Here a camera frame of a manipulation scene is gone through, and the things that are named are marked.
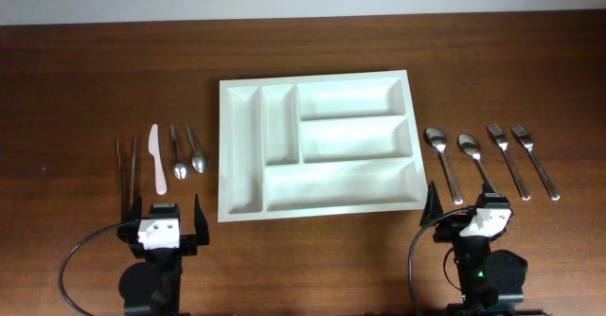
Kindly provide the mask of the metal serrated tongs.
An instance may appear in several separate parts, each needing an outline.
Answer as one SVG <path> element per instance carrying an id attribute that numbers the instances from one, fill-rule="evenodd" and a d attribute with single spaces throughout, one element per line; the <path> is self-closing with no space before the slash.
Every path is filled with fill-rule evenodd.
<path id="1" fill-rule="evenodd" d="M 128 156 L 122 155 L 122 146 L 120 139 L 116 139 L 116 159 L 120 193 L 120 216 L 121 221 L 126 222 L 130 218 L 130 214 L 134 207 L 135 201 L 136 138 L 134 138 L 133 148 Z"/>

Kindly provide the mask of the pink plastic knife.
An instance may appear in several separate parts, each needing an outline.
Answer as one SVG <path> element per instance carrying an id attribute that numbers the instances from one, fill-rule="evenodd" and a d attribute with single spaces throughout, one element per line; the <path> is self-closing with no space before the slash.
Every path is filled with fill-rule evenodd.
<path id="1" fill-rule="evenodd" d="M 148 139 L 148 152 L 153 159 L 155 191 L 158 195 L 165 195 L 168 192 L 168 185 L 162 166 L 159 144 L 159 129 L 157 124 L 151 125 Z"/>

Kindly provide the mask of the small metal teaspoon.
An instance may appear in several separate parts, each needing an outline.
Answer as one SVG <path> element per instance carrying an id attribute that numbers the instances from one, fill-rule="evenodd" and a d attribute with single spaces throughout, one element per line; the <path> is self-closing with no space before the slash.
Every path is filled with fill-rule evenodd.
<path id="1" fill-rule="evenodd" d="M 204 173 L 206 170 L 206 158 L 198 145 L 193 129 L 188 124 L 186 124 L 186 130 L 189 143 L 193 150 L 191 158 L 192 165 L 198 173 Z"/>
<path id="2" fill-rule="evenodd" d="M 179 143 L 176 135 L 176 130 L 173 125 L 170 126 L 170 138 L 174 154 L 172 172 L 176 179 L 184 180 L 187 177 L 187 166 L 180 157 Z"/>

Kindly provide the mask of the large metal spoon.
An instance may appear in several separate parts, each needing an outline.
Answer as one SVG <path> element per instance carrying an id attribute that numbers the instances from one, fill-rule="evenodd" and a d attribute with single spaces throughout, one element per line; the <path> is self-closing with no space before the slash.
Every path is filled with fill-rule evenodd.
<path id="1" fill-rule="evenodd" d="M 446 155 L 448 138 L 445 132 L 435 127 L 428 127 L 425 129 L 425 137 L 432 147 L 439 153 L 454 203 L 457 205 L 462 204 L 464 199 Z"/>
<path id="2" fill-rule="evenodd" d="M 491 192 L 495 192 L 496 188 L 494 187 L 482 163 L 482 153 L 479 142 L 468 134 L 460 134 L 458 136 L 457 141 L 462 151 L 470 155 L 475 161 L 478 170 L 483 178 L 484 184 L 486 184 L 490 188 Z"/>

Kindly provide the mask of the metal fork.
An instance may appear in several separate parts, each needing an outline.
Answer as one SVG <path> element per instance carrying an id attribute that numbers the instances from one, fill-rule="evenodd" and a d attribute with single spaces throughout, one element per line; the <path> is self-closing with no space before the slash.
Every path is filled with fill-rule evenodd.
<path id="1" fill-rule="evenodd" d="M 550 199 L 552 201 L 557 201 L 561 197 L 560 192 L 544 170 L 544 167 L 541 165 L 540 160 L 534 150 L 534 140 L 531 134 L 519 124 L 514 124 L 510 128 L 518 141 L 526 149 L 526 152 L 536 168 Z"/>
<path id="2" fill-rule="evenodd" d="M 487 125 L 487 129 L 493 137 L 497 146 L 501 149 L 503 156 L 508 165 L 508 169 L 512 175 L 513 181 L 517 187 L 517 190 L 524 201 L 528 201 L 531 198 L 530 192 L 521 174 L 517 170 L 512 158 L 508 153 L 508 138 L 505 132 L 496 124 L 490 123 Z"/>

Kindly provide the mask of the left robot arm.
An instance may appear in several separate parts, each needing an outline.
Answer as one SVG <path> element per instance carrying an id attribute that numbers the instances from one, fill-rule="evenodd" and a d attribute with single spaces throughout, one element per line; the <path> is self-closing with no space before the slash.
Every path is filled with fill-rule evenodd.
<path id="1" fill-rule="evenodd" d="M 197 255 L 200 246 L 209 244 L 208 223 L 198 196 L 194 197 L 193 214 L 193 235 L 180 232 L 176 203 L 154 204 L 144 218 L 138 198 L 122 216 L 117 236 L 139 260 L 125 270 L 118 283 L 126 315 L 180 313 L 183 258 Z"/>

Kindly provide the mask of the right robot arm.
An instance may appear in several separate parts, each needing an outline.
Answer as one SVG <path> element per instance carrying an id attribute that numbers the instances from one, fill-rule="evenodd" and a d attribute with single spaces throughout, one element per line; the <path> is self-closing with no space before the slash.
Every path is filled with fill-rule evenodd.
<path id="1" fill-rule="evenodd" d="M 449 304 L 446 315 L 513 315 L 524 301 L 527 261 L 490 244 L 502 236 L 513 216 L 507 197 L 487 184 L 476 203 L 449 213 L 443 211 L 436 186 L 428 184 L 419 226 L 434 228 L 433 242 L 452 246 L 462 302 Z"/>

